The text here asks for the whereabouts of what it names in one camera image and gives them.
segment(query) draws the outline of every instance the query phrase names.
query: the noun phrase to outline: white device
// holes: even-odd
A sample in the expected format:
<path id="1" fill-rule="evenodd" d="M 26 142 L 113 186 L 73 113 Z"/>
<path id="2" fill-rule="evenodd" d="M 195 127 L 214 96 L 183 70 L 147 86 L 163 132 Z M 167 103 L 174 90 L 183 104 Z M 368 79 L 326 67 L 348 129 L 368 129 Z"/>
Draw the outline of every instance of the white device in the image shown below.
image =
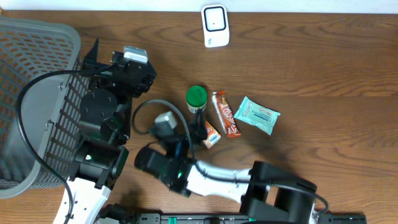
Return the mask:
<path id="1" fill-rule="evenodd" d="M 229 43 L 229 26 L 223 5 L 205 6 L 201 10 L 206 47 L 221 47 Z"/>

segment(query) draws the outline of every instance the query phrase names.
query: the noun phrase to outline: basket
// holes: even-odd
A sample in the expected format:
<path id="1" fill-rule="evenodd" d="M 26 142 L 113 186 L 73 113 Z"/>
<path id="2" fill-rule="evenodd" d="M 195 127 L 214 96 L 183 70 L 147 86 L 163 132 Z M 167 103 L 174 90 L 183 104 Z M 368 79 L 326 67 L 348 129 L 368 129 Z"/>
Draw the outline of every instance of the basket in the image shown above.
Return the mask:
<path id="1" fill-rule="evenodd" d="M 30 155 L 18 132 L 15 103 L 24 85 L 56 70 L 79 69 L 80 36 L 63 24 L 0 16 L 0 198 L 61 183 Z M 64 178 L 79 140 L 79 103 L 89 79 L 58 75 L 34 85 L 22 104 L 27 137 Z"/>

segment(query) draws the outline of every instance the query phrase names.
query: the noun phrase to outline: green bottle cap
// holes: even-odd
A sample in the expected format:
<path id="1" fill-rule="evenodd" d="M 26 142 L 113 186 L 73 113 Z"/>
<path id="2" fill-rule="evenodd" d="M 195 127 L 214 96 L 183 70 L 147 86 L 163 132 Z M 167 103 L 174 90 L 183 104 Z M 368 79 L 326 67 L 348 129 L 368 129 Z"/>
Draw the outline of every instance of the green bottle cap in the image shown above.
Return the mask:
<path id="1" fill-rule="evenodd" d="M 207 92 L 202 86 L 193 86 L 187 91 L 187 103 L 194 107 L 199 108 L 207 102 Z"/>

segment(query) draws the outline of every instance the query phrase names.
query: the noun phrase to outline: small container with green lid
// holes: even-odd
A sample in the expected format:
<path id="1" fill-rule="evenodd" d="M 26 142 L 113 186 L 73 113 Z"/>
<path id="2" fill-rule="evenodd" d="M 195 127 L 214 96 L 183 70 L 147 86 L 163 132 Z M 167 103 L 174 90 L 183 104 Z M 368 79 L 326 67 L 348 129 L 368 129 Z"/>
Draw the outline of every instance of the small container with green lid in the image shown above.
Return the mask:
<path id="1" fill-rule="evenodd" d="M 206 109 L 207 92 L 202 86 L 193 86 L 187 91 L 187 105 L 191 113 L 196 113 L 198 109 Z"/>

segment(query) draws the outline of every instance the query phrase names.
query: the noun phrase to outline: teal snack package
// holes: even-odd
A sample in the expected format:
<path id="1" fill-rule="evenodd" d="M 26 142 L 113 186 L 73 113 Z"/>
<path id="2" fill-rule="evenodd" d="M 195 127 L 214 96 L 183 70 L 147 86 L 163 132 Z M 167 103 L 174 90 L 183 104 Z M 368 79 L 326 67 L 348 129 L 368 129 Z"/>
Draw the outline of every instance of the teal snack package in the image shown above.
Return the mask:
<path id="1" fill-rule="evenodd" d="M 245 96 L 234 118 L 256 126 L 271 135 L 279 115 L 280 113 L 260 106 Z"/>

